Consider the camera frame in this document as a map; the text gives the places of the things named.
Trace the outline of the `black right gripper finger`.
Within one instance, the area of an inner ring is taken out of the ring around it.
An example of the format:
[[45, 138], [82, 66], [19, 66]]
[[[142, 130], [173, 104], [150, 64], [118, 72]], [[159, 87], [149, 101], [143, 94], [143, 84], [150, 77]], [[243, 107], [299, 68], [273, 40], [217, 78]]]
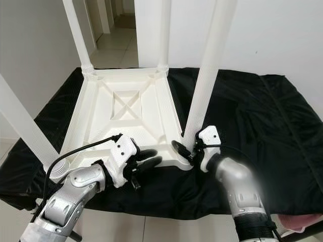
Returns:
[[182, 143], [173, 140], [172, 141], [173, 149], [187, 161], [193, 161], [192, 151], [185, 147]]

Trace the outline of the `white plastic table top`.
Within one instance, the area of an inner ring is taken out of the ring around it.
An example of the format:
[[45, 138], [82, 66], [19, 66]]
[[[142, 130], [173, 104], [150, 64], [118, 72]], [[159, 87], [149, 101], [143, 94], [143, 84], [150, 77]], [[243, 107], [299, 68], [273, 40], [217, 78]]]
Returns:
[[133, 138], [141, 149], [152, 148], [161, 166], [191, 170], [172, 146], [183, 127], [168, 81], [155, 68], [103, 69], [90, 78], [71, 79], [55, 95], [62, 129], [51, 141], [68, 152], [116, 134]]

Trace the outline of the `pink fabric slipper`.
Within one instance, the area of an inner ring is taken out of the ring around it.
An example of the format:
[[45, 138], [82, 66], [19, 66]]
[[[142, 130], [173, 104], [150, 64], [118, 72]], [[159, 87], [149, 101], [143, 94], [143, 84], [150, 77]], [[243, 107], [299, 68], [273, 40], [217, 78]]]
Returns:
[[277, 218], [285, 231], [303, 233], [306, 228], [323, 221], [323, 214], [307, 214], [300, 216], [278, 214]]

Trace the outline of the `brown door mat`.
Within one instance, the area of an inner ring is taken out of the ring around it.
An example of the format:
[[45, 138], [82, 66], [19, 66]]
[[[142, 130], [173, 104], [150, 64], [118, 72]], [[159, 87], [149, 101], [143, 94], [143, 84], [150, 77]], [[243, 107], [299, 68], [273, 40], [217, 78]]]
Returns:
[[136, 29], [136, 15], [133, 13], [120, 14], [115, 18], [115, 27], [122, 29]]

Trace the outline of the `white door frame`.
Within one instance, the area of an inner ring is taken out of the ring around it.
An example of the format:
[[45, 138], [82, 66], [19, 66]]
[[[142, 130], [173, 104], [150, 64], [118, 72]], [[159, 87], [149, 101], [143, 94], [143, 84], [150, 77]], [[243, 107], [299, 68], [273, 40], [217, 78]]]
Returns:
[[114, 20], [110, 0], [85, 0], [94, 41], [103, 34], [110, 34]]

